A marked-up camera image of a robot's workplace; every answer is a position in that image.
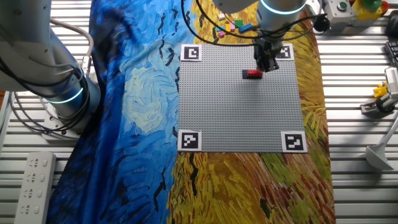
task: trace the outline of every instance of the starry night fabric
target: starry night fabric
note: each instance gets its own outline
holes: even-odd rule
[[[47,223],[166,223],[180,43],[194,38],[180,10],[180,1],[93,0],[101,103],[52,195]]]

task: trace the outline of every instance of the cable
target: cable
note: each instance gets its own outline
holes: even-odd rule
[[[42,104],[43,108],[46,110],[46,112],[47,112],[51,117],[53,117],[53,118],[56,119],[56,120],[59,120],[59,121],[68,121],[68,120],[73,119],[74,116],[76,116],[76,113],[77,113],[77,112],[74,113],[74,114],[72,114],[72,115],[70,115],[70,116],[68,116],[68,117],[63,117],[63,116],[60,116],[59,114],[57,114],[57,115],[55,116],[54,114],[51,113],[51,111],[50,111],[50,110],[48,109],[48,107],[45,105],[45,103],[44,103],[44,101],[43,101],[43,98],[39,96],[39,100],[40,100],[40,103]]]
[[[228,21],[233,22],[231,19],[228,18],[228,16],[226,16],[225,13],[224,13],[224,16],[225,16],[225,18],[226,18]]]
[[[320,15],[320,14],[322,13],[322,6],[323,6],[323,0],[319,0],[319,12],[318,12],[318,15]],[[291,37],[291,38],[288,38],[288,39],[283,39],[283,41],[294,40],[294,39],[298,39],[298,38],[300,38],[300,37],[302,37],[302,36],[304,36],[304,35],[307,35],[308,33],[311,32],[311,30],[313,29],[313,27],[314,27],[314,24],[312,24],[311,28],[309,28],[309,29],[308,29],[307,31],[305,31],[304,33],[302,33],[302,34],[300,34],[300,35],[298,35],[298,36],[295,36],[295,37]]]
[[[67,136],[64,136],[64,135],[61,135],[61,134],[58,134],[58,133],[52,133],[52,131],[51,131],[51,129],[49,129],[49,128],[46,128],[46,130],[44,130],[44,129],[37,129],[37,128],[35,128],[35,127],[32,127],[32,126],[30,126],[29,124],[27,124],[24,120],[22,120],[22,118],[18,115],[18,113],[16,112],[16,109],[15,109],[15,107],[14,107],[14,103],[12,102],[12,94],[10,94],[9,95],[9,102],[10,102],[10,107],[11,107],[11,110],[12,110],[12,112],[15,114],[15,116],[17,117],[17,119],[23,124],[23,125],[25,125],[27,128],[29,128],[29,129],[31,129],[31,130],[34,130],[34,131],[40,131],[41,133],[43,133],[43,134],[47,134],[47,135],[50,135],[50,134],[55,134],[55,135],[57,135],[57,136],[62,136],[62,137],[64,137],[64,138],[68,138]],[[33,119],[30,117],[30,116],[27,116],[27,118],[30,120],[30,121],[32,121],[34,124],[36,124],[37,126],[38,126],[38,123],[37,122],[35,122],[35,121],[33,121]]]
[[[189,31],[198,39],[200,39],[201,41],[207,43],[207,44],[213,44],[213,45],[217,45],[217,46],[223,46],[223,47],[249,47],[249,46],[260,46],[262,48],[261,45],[259,44],[217,44],[217,43],[213,43],[209,40],[205,40],[204,38],[200,37],[195,31],[193,31],[193,29],[191,28],[190,24],[188,23],[188,19],[185,15],[185,10],[184,10],[184,0],[181,0],[181,11],[182,11],[182,17],[184,19],[185,24],[187,25]]]
[[[86,112],[87,112],[87,110],[88,110],[88,105],[89,105],[89,102],[90,102],[90,92],[88,91],[87,81],[86,81],[85,79],[82,79],[82,80],[83,80],[83,83],[85,83],[85,87],[86,87],[86,88],[85,88],[85,89],[86,89],[86,100],[85,100],[85,102],[83,103],[83,105],[80,107],[80,109],[78,110],[78,112],[76,112],[76,113],[78,113],[77,119],[71,120],[69,123],[63,125],[62,127],[59,127],[59,128],[56,128],[56,129],[50,129],[50,128],[45,127],[45,126],[42,126],[42,125],[39,124],[38,122],[34,121],[34,120],[26,113],[25,109],[22,107],[22,104],[21,104],[21,102],[19,101],[19,97],[18,97],[18,94],[17,94],[17,93],[13,93],[13,94],[14,94],[15,99],[16,99],[16,101],[17,101],[17,104],[19,105],[19,108],[21,109],[21,111],[23,112],[23,114],[24,114],[31,122],[33,122],[34,124],[36,124],[37,126],[43,128],[43,129],[37,129],[37,128],[34,128],[34,127],[32,127],[32,126],[29,126],[27,123],[25,123],[25,122],[21,119],[21,117],[19,117],[19,115],[16,113],[16,110],[15,110],[15,108],[14,108],[14,105],[12,104],[12,98],[11,98],[11,94],[10,94],[10,96],[9,96],[9,101],[10,101],[10,103],[11,103],[11,110],[14,112],[14,114],[16,115],[17,119],[18,119],[20,122],[22,122],[25,126],[27,126],[27,127],[30,128],[30,129],[33,129],[33,130],[35,130],[35,131],[42,131],[42,132],[48,133],[48,132],[54,132],[54,131],[66,131],[66,130],[69,130],[69,129],[73,128],[74,126],[76,126],[76,125],[83,119],[84,115],[86,114]]]
[[[68,84],[69,84],[69,82],[70,82],[71,77],[74,75],[74,73],[71,73],[71,75],[70,75],[70,77],[69,77],[68,79],[66,79],[66,78],[63,79],[63,81],[67,81],[67,82],[66,82],[65,86],[63,87],[63,89],[62,89],[60,92],[54,93],[54,94],[52,94],[52,95],[46,95],[46,94],[43,94],[43,93],[39,93],[39,92],[33,90],[31,87],[27,86],[27,83],[24,82],[24,80],[21,80],[20,78],[18,78],[18,77],[9,69],[9,67],[4,63],[4,61],[2,60],[1,57],[0,57],[0,65],[2,66],[2,67],[0,67],[0,71],[4,72],[4,73],[5,73],[6,75],[8,75],[9,77],[15,79],[15,81],[17,81],[17,82],[18,82],[22,87],[24,87],[26,90],[29,90],[29,91],[31,91],[32,93],[34,93],[34,94],[36,94],[36,95],[39,95],[39,96],[42,96],[42,97],[44,97],[44,98],[55,98],[55,97],[58,97],[58,96],[60,96],[60,95],[62,95],[62,94],[65,94],[65,93],[69,92],[70,90],[72,90],[72,89],[74,88],[74,85],[72,85],[70,88],[66,89],[66,87],[68,86]],[[83,79],[83,75],[80,75],[78,81],[81,81],[82,79]]]
[[[93,52],[93,48],[94,48],[94,40],[93,40],[93,37],[89,33],[87,33],[86,31],[84,31],[83,29],[81,29],[79,27],[67,24],[66,22],[58,21],[54,18],[50,18],[50,22],[54,25],[62,26],[66,29],[70,29],[72,31],[75,31],[75,32],[81,34],[81,35],[84,35],[88,40],[88,50],[87,50],[87,53],[85,54],[85,56],[88,56],[88,57],[91,56],[91,53]]]

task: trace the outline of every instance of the pink lego brick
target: pink lego brick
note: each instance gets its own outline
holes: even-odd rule
[[[218,35],[220,38],[224,38],[225,37],[225,32],[224,31],[219,31]]]
[[[231,30],[231,32],[235,31],[235,22],[230,22],[229,23],[229,29]]]

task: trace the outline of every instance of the metal grating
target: metal grating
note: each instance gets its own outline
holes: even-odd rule
[[[387,0],[398,9],[396,0]],[[91,1],[53,1],[52,16],[88,30]],[[382,50],[385,18],[363,30],[350,27],[349,35],[319,36],[323,84],[330,134],[331,169],[335,188],[337,223],[398,223],[398,134],[394,135],[386,156],[396,168],[375,174],[363,157],[365,147],[375,144],[389,130],[397,113],[381,120],[370,120],[359,111],[361,103],[372,101],[372,89],[385,80],[389,66]],[[84,37],[54,27],[72,54],[80,60],[88,47]],[[26,93],[22,102],[37,121],[45,111],[39,99]],[[64,142],[49,145],[39,133],[25,128],[11,114],[0,154],[0,223],[13,223],[22,184],[25,160],[30,152],[51,151],[57,156],[53,186],[62,173],[73,145]]]

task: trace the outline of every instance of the power outlet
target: power outlet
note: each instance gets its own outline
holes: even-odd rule
[[[23,214],[23,215],[28,215],[29,212],[30,212],[30,205],[23,205],[23,206],[21,207],[21,209],[19,209],[19,210],[20,210],[20,213],[21,213],[21,214]]]
[[[56,157],[51,152],[28,155],[15,224],[45,224]]]
[[[33,196],[33,189],[24,191],[24,198],[32,198],[32,196]]]
[[[37,167],[39,165],[39,159],[31,159],[29,160],[29,166],[30,167]]]
[[[26,181],[34,183],[36,180],[36,174],[29,174],[26,178]]]

